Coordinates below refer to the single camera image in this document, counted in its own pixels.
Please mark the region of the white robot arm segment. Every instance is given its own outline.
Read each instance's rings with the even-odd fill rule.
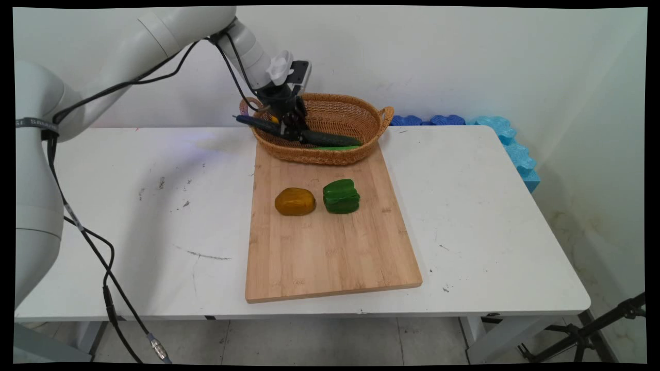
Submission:
[[[15,61],[16,118],[52,121],[53,115],[110,86],[134,79],[192,42],[230,26],[248,81],[254,88],[270,82],[271,58],[254,35],[235,18],[236,7],[170,7],[153,9],[131,23],[98,78],[82,92],[34,63]],[[222,49],[238,68],[228,45]],[[72,139],[98,119],[128,87],[73,110],[59,124],[58,141]],[[63,204],[42,150],[41,130],[16,130],[16,283],[14,308],[53,265],[63,228]]]

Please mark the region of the black cable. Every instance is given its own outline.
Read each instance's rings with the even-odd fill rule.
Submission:
[[[71,220],[71,219],[69,219],[69,218],[67,218],[67,217],[64,217],[64,220],[66,220],[66,221],[69,222],[70,224],[73,224],[74,226],[76,225],[76,222],[74,222],[73,220]],[[112,244],[110,243],[110,241],[108,241],[108,240],[106,240],[105,238],[99,236],[98,234],[92,232],[91,230],[85,228],[84,231],[87,232],[87,233],[89,233],[89,234],[91,234],[93,237],[95,237],[96,239],[100,240],[100,241],[103,242],[104,244],[108,245],[108,247],[110,248],[110,262],[108,263],[108,269],[106,270],[106,275],[105,275],[105,277],[103,277],[103,285],[104,285],[104,286],[107,286],[107,285],[108,285],[108,277],[112,274],[112,264],[113,264],[114,261],[115,261],[115,247],[112,246]]]
[[[236,46],[234,45],[234,39],[232,39],[231,35],[229,35],[229,32],[225,32],[224,34],[229,39],[229,44],[232,44],[234,55],[236,56],[236,59],[238,59],[238,65],[241,67],[241,72],[243,73],[243,78],[246,80],[247,88],[249,89],[249,91],[252,92],[252,94],[258,97],[259,95],[257,94],[257,91],[254,90],[249,83],[248,74],[246,73],[246,69],[243,68],[243,62],[241,61],[241,57],[238,55],[238,50],[236,49]]]
[[[218,51],[222,55],[222,58],[224,59],[224,62],[227,63],[227,69],[229,69],[229,73],[232,74],[232,78],[234,79],[234,84],[236,84],[236,87],[238,88],[238,92],[241,94],[241,97],[243,98],[243,101],[247,104],[248,107],[250,107],[251,110],[253,111],[259,111],[259,108],[254,108],[249,102],[248,99],[246,98],[245,94],[243,94],[243,89],[241,89],[241,86],[238,84],[238,79],[236,78],[236,75],[234,74],[234,70],[232,70],[232,66],[229,64],[229,59],[227,59],[227,56],[224,54],[222,51],[222,48],[218,45],[215,44],[215,47],[218,48]]]
[[[234,50],[234,55],[236,56],[236,59],[238,59],[238,65],[241,67],[241,72],[243,73],[243,78],[246,81],[247,87],[250,89],[252,94],[254,94],[257,98],[263,99],[263,98],[268,98],[267,96],[263,96],[259,94],[256,90],[252,88],[252,86],[249,83],[248,80],[248,74],[246,73],[245,68],[243,68],[243,62],[241,61],[241,57],[238,55],[238,50],[236,49],[236,46],[234,45],[234,40],[232,39],[231,35],[229,35],[229,32],[225,32],[225,35],[227,35],[227,38],[229,39],[229,44],[232,44],[232,49]]]
[[[64,119],[67,117],[67,115],[69,115],[69,114],[70,114],[73,110],[75,110],[76,108],[81,107],[81,106],[84,106],[85,104],[88,104],[89,102],[91,102],[91,101],[93,101],[93,100],[95,100],[95,99],[99,99],[99,98],[101,98],[102,96],[106,96],[106,95],[108,95],[108,94],[114,93],[115,91],[117,91],[117,90],[121,90],[121,89],[123,89],[123,88],[125,88],[125,87],[127,87],[127,86],[131,86],[131,85],[142,85],[142,84],[154,83],[154,82],[156,82],[156,81],[160,81],[160,80],[163,80],[163,79],[167,79],[168,77],[172,77],[172,76],[176,75],[176,74],[179,72],[179,70],[181,69],[181,66],[183,65],[185,59],[188,57],[188,54],[189,54],[190,51],[195,47],[195,45],[197,45],[197,43],[198,43],[198,41],[193,42],[193,43],[188,47],[188,49],[185,51],[185,54],[183,55],[183,58],[181,58],[181,61],[179,62],[179,65],[176,67],[176,70],[175,70],[174,72],[172,72],[172,73],[168,73],[167,75],[163,75],[163,76],[160,76],[160,77],[156,77],[155,79],[142,80],[143,78],[145,78],[145,77],[151,75],[151,74],[154,73],[157,69],[161,68],[161,67],[162,67],[163,65],[165,65],[167,62],[169,62],[170,60],[172,60],[172,58],[174,58],[175,56],[177,56],[179,53],[174,54],[172,57],[169,57],[168,59],[165,59],[164,61],[162,61],[162,62],[160,62],[158,65],[156,65],[156,67],[153,67],[152,69],[148,70],[147,72],[143,73],[142,75],[140,75],[140,76],[138,76],[138,77],[135,77],[133,80],[125,81],[125,82],[123,82],[123,83],[119,83],[119,84],[113,85],[113,86],[111,86],[110,88],[107,88],[107,89],[105,89],[105,90],[103,90],[103,91],[101,91],[101,92],[99,92],[99,93],[96,93],[96,94],[92,95],[92,96],[89,97],[89,98],[85,98],[85,99],[81,100],[80,102],[78,102],[78,103],[76,103],[76,104],[73,104],[72,106],[69,106],[69,107],[67,107],[67,108],[64,108],[63,110],[59,111],[58,113],[56,113],[56,114],[53,116],[53,123],[56,124],[56,125],[58,125],[60,122],[62,122],[62,120],[64,120]]]
[[[87,104],[87,103],[89,103],[89,102],[91,102],[95,99],[99,99],[103,96],[111,94],[111,93],[113,93],[115,91],[118,91],[120,89],[123,89],[127,86],[154,83],[156,81],[164,80],[164,79],[167,79],[169,77],[172,77],[172,76],[176,75],[179,72],[179,70],[181,69],[183,63],[185,62],[185,59],[188,57],[188,54],[190,54],[190,51],[195,47],[195,45],[197,45],[197,43],[198,42],[193,42],[190,45],[190,47],[188,47],[188,49],[186,50],[185,54],[181,58],[181,61],[179,62],[179,65],[176,67],[174,72],[168,73],[167,75],[163,75],[163,76],[160,76],[160,77],[157,77],[157,78],[154,78],[154,79],[143,80],[145,77],[151,75],[152,73],[157,71],[159,68],[161,68],[163,65],[165,65],[167,62],[172,60],[172,58],[177,56],[178,53],[173,55],[172,57],[169,57],[169,58],[165,59],[163,62],[159,63],[158,65],[156,65],[152,69],[149,69],[147,72],[143,73],[142,75],[139,75],[138,77],[135,77],[134,79],[132,79],[130,81],[125,81],[123,83],[119,83],[119,84],[116,84],[114,86],[111,86],[111,87],[109,87],[109,88],[107,88],[107,89],[105,89],[105,90],[89,97],[89,98],[85,98],[84,100],[81,100],[80,102],[77,102],[76,104],[73,104],[72,106],[69,106],[69,107],[59,111],[58,113],[53,115],[53,123],[56,124],[56,125],[59,125],[59,123],[61,123],[62,120],[64,120],[67,117],[67,115],[69,115],[73,110],[76,110],[77,108],[79,108],[81,106],[84,106],[85,104]],[[49,138],[48,138],[47,143],[48,143],[48,145],[47,145],[47,149],[46,149],[46,154],[47,154],[47,158],[48,158],[48,166],[50,167],[51,173],[53,174],[53,178],[55,179],[55,182],[56,182],[57,187],[59,189],[60,196],[62,197],[62,202],[63,202],[64,206],[66,207],[67,212],[69,213],[69,215],[72,218],[72,219],[69,219],[67,217],[64,217],[64,219],[67,222],[70,222],[71,224],[78,227],[78,229],[80,230],[82,236],[87,241],[89,246],[92,248],[92,251],[96,254],[96,257],[98,257],[98,259],[101,261],[101,264],[106,268],[106,274],[103,278],[103,291],[104,291],[103,293],[104,293],[104,300],[106,302],[106,309],[108,311],[108,319],[112,323],[112,325],[115,327],[115,329],[117,331],[117,335],[119,336],[119,339],[124,344],[124,347],[128,350],[128,352],[131,354],[133,359],[135,359],[135,361],[138,362],[138,363],[142,363],[142,360],[140,360],[140,358],[135,354],[135,352],[131,348],[130,344],[126,341],[126,338],[123,336],[123,333],[121,332],[121,329],[119,328],[119,324],[117,322],[117,314],[114,312],[114,305],[112,304],[112,296],[110,295],[110,290],[108,288],[108,277],[110,277],[112,279],[112,282],[117,287],[117,291],[119,291],[119,294],[123,298],[126,305],[129,307],[129,309],[131,310],[131,313],[133,314],[133,316],[135,316],[136,321],[138,322],[138,324],[140,325],[142,330],[145,332],[145,334],[147,334],[148,337],[153,337],[153,335],[151,335],[149,333],[149,331],[147,330],[147,327],[144,325],[144,323],[140,319],[140,316],[138,316],[138,314],[135,311],[134,307],[131,305],[131,302],[128,300],[128,298],[126,297],[126,294],[124,293],[121,286],[119,285],[119,282],[117,282],[117,279],[115,278],[114,274],[112,273],[111,268],[112,268],[112,265],[114,263],[114,258],[115,258],[114,246],[112,246],[112,244],[108,240],[106,240],[105,238],[103,238],[100,235],[98,235],[98,234],[90,231],[89,229],[83,227],[82,224],[80,223],[80,221],[78,220],[78,218],[75,216],[75,214],[74,214],[73,210],[71,209],[71,206],[68,204],[66,198],[64,197],[64,193],[62,192],[62,189],[59,186],[59,180],[57,179],[57,174],[55,172],[55,153],[56,153],[56,150],[57,150],[57,136],[50,135]],[[94,242],[92,242],[92,240],[89,238],[88,234],[93,235],[94,237],[96,237],[97,239],[101,240],[103,243],[108,245],[108,247],[110,248],[110,264],[106,263],[105,259],[103,258],[101,253],[98,251],[98,249],[94,245]],[[163,361],[165,363],[171,363],[171,361],[169,360],[168,357],[166,357]]]

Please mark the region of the floor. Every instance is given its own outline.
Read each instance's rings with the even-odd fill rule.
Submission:
[[[557,324],[580,325],[577,316]],[[134,321],[119,323],[138,356],[160,363]],[[174,363],[279,366],[400,366],[467,364],[465,339],[458,318],[356,318],[350,320],[291,318],[282,320],[148,321],[145,325],[166,347]],[[70,343],[75,322],[27,324],[35,331]],[[486,330],[493,325],[486,325]],[[525,342],[531,352],[563,338],[544,331]],[[549,362],[571,362],[575,349]],[[600,362],[587,349],[585,362]],[[14,363],[21,362],[15,357]],[[94,362],[133,359],[115,329],[108,325],[96,348]],[[493,363],[525,363],[515,350]]]

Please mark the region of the scuff mark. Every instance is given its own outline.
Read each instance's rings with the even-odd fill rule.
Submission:
[[[197,256],[197,260],[195,261],[195,265],[193,265],[193,288],[195,289],[195,297],[197,298],[197,283],[195,283],[195,268],[197,266],[197,263],[199,262],[199,258],[201,256]]]
[[[178,245],[175,245],[175,244],[172,244],[172,245],[175,248],[179,249],[179,250],[183,250],[183,251],[185,251],[185,252],[187,252],[191,255],[196,255],[198,257],[197,258],[198,260],[199,260],[200,257],[207,257],[209,259],[215,259],[215,260],[231,260],[232,259],[231,257],[219,257],[219,256],[213,256],[213,255],[204,255],[203,253],[192,252],[190,250],[186,250],[186,249],[182,248],[181,246],[178,246]]]

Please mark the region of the light blue foam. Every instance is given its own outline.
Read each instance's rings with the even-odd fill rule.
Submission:
[[[509,122],[509,120],[500,116],[479,116],[476,119],[469,121],[467,125],[486,125],[493,128],[495,134],[500,138],[500,142],[504,145],[504,149],[506,149],[506,152],[509,154],[518,174],[523,178],[523,182],[525,182],[529,192],[531,193],[536,189],[541,182],[541,178],[534,171],[537,162],[529,156],[529,149],[527,147],[520,145],[515,141],[515,134],[517,132],[511,127],[511,122]]]

